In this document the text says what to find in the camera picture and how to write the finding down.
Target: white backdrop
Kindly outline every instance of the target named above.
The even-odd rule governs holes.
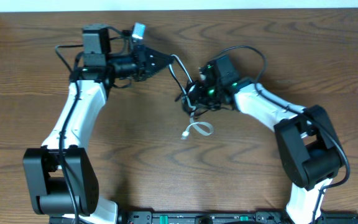
[[[358,0],[0,0],[0,12],[358,7]]]

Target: brown tabletop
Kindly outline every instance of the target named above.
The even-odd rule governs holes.
[[[179,55],[193,77],[226,47],[261,50],[269,62],[262,84],[324,107],[349,158],[350,180],[327,191],[323,209],[358,211],[358,9],[0,13],[0,223],[47,222],[32,211],[22,157],[49,135],[67,98],[68,72],[53,47],[81,43],[85,24],[130,29],[136,21],[147,25],[149,47]],[[64,51],[71,62],[76,53]],[[258,55],[232,55],[242,76],[256,76]],[[179,92],[168,70],[111,90],[88,151],[101,194],[156,211],[284,208],[291,182],[274,134],[250,116],[217,111],[201,117],[212,136],[191,131],[181,140],[188,116],[174,102]]]

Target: white cord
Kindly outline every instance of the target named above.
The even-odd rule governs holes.
[[[181,69],[186,73],[188,79],[190,82],[193,82],[193,80],[191,79],[189,73],[187,72],[185,66],[183,65],[183,63],[181,62],[180,58],[177,55],[171,54],[171,56],[174,56],[176,61],[178,62],[178,64],[180,65]],[[169,65],[169,71],[171,72],[172,76],[174,76],[176,79],[177,76],[175,75],[175,72],[173,71],[173,67],[172,64]],[[182,91],[184,93],[186,93],[186,90],[184,89],[184,87],[179,83],[180,88],[182,89]],[[189,97],[186,95],[185,96],[187,103],[189,105],[189,107],[194,111],[196,109],[195,106],[191,105],[190,103],[190,99]],[[210,134],[214,133],[214,127],[212,126],[212,124],[209,124],[208,122],[203,122],[203,121],[194,121],[194,115],[195,112],[192,112],[190,114],[190,124],[187,126],[186,130],[182,133],[181,138],[182,139],[187,139],[187,137],[190,134],[190,128],[193,127],[197,132],[199,132],[200,134],[204,135],[204,136],[209,136]],[[199,126],[206,126],[208,128],[208,132],[203,130],[202,128],[200,128]]]

